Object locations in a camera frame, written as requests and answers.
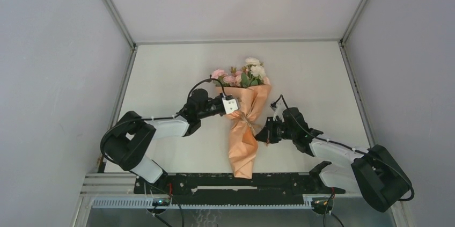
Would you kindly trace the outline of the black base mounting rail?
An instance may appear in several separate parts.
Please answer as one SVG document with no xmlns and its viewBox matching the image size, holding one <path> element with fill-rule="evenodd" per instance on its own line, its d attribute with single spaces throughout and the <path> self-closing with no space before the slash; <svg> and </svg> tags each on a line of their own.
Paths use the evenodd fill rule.
<svg viewBox="0 0 455 227">
<path fill-rule="evenodd" d="M 169 173 L 156 184 L 137 178 L 137 195 L 173 196 L 179 203 L 275 204 L 303 202 L 304 197 L 343 194 L 339 188 L 323 184 L 310 173 L 255 173 L 252 179 L 235 178 L 227 173 Z"/>
</svg>

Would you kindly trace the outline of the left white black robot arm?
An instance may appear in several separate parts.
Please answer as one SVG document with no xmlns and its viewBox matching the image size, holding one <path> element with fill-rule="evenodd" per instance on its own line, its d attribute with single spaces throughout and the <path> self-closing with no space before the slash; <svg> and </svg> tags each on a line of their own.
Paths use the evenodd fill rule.
<svg viewBox="0 0 455 227">
<path fill-rule="evenodd" d="M 166 171 L 146 155 L 152 141 L 167 137 L 186 137 L 195 133 L 201 120 L 215 115 L 227 115 L 239 108 L 232 95 L 220 93 L 211 98 L 205 89 L 190 92 L 183 108 L 175 116 L 143 118 L 127 112 L 101 139 L 100 151 L 110 162 L 147 181 L 155 193 L 168 185 Z"/>
</svg>

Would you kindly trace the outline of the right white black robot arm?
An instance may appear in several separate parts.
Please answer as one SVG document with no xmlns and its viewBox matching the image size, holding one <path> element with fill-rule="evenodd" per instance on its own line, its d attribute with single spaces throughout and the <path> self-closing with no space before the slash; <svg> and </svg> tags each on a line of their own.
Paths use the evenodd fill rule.
<svg viewBox="0 0 455 227">
<path fill-rule="evenodd" d="M 298 151 L 322 159 L 310 177 L 315 192 L 333 187 L 358 193 L 382 213 L 397 201 L 410 201 L 415 196 L 412 182 L 385 147 L 360 149 L 323 138 L 323 131 L 310 128 L 296 107 L 268 117 L 255 138 L 267 144 L 291 140 Z"/>
</svg>

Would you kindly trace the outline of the white rose stem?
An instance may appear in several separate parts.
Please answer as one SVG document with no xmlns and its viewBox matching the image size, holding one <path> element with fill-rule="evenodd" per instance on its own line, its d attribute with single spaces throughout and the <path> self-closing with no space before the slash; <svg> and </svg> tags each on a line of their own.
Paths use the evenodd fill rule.
<svg viewBox="0 0 455 227">
<path fill-rule="evenodd" d="M 257 58 L 249 57 L 242 67 L 244 73 L 241 76 L 241 87 L 247 88 L 258 85 L 269 85 L 270 81 L 266 75 L 263 62 Z"/>
</svg>

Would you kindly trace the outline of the tan ribbon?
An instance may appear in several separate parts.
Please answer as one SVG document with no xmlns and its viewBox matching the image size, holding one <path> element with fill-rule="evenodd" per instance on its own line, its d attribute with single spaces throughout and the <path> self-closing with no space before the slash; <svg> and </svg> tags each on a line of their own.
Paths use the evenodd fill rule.
<svg viewBox="0 0 455 227">
<path fill-rule="evenodd" d="M 256 123 L 256 120 L 260 115 L 261 111 L 256 112 L 254 110 L 249 110 L 248 112 L 244 112 L 239 110 L 240 119 L 245 122 L 254 136 L 260 132 L 261 125 Z"/>
</svg>

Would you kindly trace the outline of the beige wrapping paper sheet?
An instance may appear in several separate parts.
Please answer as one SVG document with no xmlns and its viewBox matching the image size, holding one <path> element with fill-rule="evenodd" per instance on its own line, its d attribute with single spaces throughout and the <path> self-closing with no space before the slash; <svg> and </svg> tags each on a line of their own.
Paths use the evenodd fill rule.
<svg viewBox="0 0 455 227">
<path fill-rule="evenodd" d="M 225 116 L 232 122 L 227 154 L 235 178 L 252 179 L 254 161 L 259 145 L 249 127 L 240 119 L 239 110 L 244 112 L 254 110 L 262 113 L 271 90 L 271 85 L 247 88 L 226 87 L 224 89 L 227 95 L 232 95 L 238 99 L 240 105 L 240 109 Z"/>
</svg>

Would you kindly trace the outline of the pink rose stem bunch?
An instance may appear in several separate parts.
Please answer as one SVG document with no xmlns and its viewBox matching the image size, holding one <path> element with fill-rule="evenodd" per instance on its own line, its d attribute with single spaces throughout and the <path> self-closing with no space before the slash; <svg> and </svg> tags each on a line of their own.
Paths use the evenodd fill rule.
<svg viewBox="0 0 455 227">
<path fill-rule="evenodd" d="M 221 84 L 217 84 L 218 86 L 241 87 L 243 73 L 243 70 L 231 67 L 229 70 L 217 69 L 211 73 L 210 77 L 221 82 Z"/>
</svg>

